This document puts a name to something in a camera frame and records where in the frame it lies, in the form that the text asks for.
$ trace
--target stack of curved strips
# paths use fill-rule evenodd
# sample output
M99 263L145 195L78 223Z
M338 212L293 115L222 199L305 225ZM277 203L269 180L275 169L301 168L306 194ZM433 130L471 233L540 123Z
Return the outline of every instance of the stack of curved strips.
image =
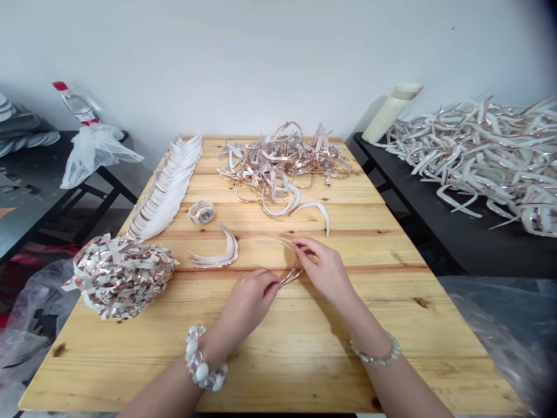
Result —
M437 195L472 217L479 196L487 208L520 221L534 235L557 237L557 106L555 98L525 110L468 100L409 122L398 121L384 147L414 167L422 181L437 182ZM445 194L470 196L460 204Z
M214 257L203 257L192 251L187 254L190 257L194 267L198 268L220 268L232 264L238 258L238 241L232 233L222 223L216 223L222 232L226 235L226 252Z
M203 154L203 136L190 140L182 136L174 139L154 181L143 201L133 207L127 234L146 240L168 227L180 210L180 205L197 162Z
M295 129L291 134L284 134L290 126ZM273 136L261 137L252 144L229 144L223 148L219 159L227 157L228 162L219 173L222 178L234 182L234 195L241 202L261 202L263 212L271 218L293 215L296 210L317 206L327 223L327 236L330 220L325 207L318 202L301 205L301 189L310 188L315 183L316 174L325 176L328 182L332 177L346 178L351 166L348 159L342 157L340 148L329 144L328 136L319 124L317 132L310 143L303 141L302 129L296 122L281 125ZM312 182L309 186L295 186L296 177L309 174ZM261 195L258 199L244 199L238 195L238 186L244 185ZM274 202L277 197L290 197L287 205L280 211L271 211L266 202Z

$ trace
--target bottle label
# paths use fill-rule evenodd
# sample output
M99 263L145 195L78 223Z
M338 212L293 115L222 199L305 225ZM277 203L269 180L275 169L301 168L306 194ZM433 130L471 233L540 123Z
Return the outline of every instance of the bottle label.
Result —
M99 123L99 120L97 119L97 117L95 116L92 110L85 113L77 114L75 115L75 117L78 119L78 121L80 121L85 126L89 126L92 123Z

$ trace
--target small coil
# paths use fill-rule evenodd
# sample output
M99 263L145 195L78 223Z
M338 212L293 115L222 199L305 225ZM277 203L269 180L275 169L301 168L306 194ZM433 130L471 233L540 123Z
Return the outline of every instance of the small coil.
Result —
M190 207L187 214L196 224L207 224L215 217L215 209L210 201L200 200Z

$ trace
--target white bottle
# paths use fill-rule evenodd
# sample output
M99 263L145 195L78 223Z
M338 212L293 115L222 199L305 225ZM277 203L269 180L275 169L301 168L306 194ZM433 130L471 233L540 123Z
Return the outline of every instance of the white bottle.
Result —
M62 94L62 100L64 100L64 103L78 121L86 126L92 123L99 123L99 119L93 113L93 109L91 109L90 105L85 103L85 101L72 90L68 89L66 83L55 81L52 85Z
M422 88L424 87L416 82L398 85L371 120L361 138L369 143L379 141L395 123L408 102L414 99Z

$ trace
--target gray table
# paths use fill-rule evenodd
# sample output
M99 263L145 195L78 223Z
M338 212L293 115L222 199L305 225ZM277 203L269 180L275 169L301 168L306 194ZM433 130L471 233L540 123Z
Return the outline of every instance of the gray table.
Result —
M52 145L23 149L0 158L0 167L5 167L12 178L20 178L38 189L37 194L26 193L26 189L0 192L0 207L15 208L0 219L0 260L9 260L31 237L39 234L38 229L44 222L64 216L87 193L94 194L103 201L74 236L75 244L81 244L85 240L120 194L133 204L137 202L138 198L105 167L100 167L97 173L113 187L110 193L85 183L71 190L60 189L66 161L73 149L71 139L77 132L61 131L60 140ZM124 132L120 142L127 138L128 133ZM67 244L63 240L59 241L61 242L57 243Z

